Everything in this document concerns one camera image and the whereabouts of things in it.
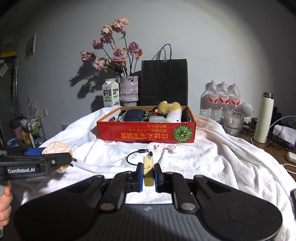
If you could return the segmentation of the person's left hand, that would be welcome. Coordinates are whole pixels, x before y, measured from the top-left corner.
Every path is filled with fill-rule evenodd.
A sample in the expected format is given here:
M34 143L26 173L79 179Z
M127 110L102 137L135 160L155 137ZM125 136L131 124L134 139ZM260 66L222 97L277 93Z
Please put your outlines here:
M13 200L13 195L11 192L11 183L10 181L8 181L0 202L0 225L1 226L6 226L10 221L12 200Z

